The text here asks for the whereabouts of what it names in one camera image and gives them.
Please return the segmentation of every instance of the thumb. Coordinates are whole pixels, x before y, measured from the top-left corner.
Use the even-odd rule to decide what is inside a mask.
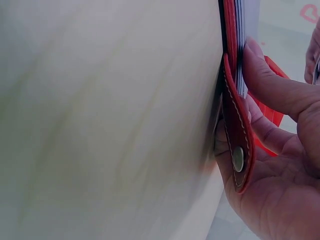
[[[296,122],[300,113],[320,102],[320,86],[276,75],[268,66],[259,45],[248,38],[243,51],[243,78],[248,90],[269,108],[289,115]]]

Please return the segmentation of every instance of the red marking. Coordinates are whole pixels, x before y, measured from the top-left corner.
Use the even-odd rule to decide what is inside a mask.
[[[307,11],[311,10],[311,16],[307,15]],[[316,24],[319,19],[318,9],[314,4],[306,4],[300,11],[300,16],[310,23]]]

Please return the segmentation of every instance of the red leather strap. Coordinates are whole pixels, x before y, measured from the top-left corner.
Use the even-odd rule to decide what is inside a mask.
[[[248,120],[246,110],[240,100],[229,66],[229,57],[223,55],[224,86],[222,91],[222,112],[225,121],[228,145],[233,157],[233,151],[241,147],[244,153],[244,165],[241,172],[233,170],[233,183],[236,192],[246,190],[254,162],[256,159],[254,135]]]
[[[231,156],[233,157],[233,151],[238,147],[242,148],[244,154],[242,171],[233,170],[234,188],[241,194],[246,190],[252,174],[256,159],[255,142],[247,113],[235,86],[238,54],[235,0],[221,1],[224,15],[222,36],[226,41],[222,62],[225,83],[222,91],[222,111]]]

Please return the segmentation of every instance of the white curved surface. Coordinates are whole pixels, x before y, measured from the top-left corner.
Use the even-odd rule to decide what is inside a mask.
[[[1,240],[205,239],[218,1],[11,0],[0,19]]]

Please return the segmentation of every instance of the hand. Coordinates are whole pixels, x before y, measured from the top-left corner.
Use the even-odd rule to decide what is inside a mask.
[[[304,80],[308,83],[312,83],[312,78],[314,74],[314,69],[316,66],[316,61],[320,54],[320,18],[313,30],[311,41],[309,47],[305,54],[305,70],[304,70]]]
[[[224,124],[216,133],[217,163],[226,196],[236,213],[260,238],[316,240],[320,236],[320,86],[275,75],[259,45],[248,39],[243,76],[249,91],[268,107],[297,122],[297,134],[276,127],[247,97],[248,117],[260,141],[278,156],[256,149],[247,190],[235,192]]]

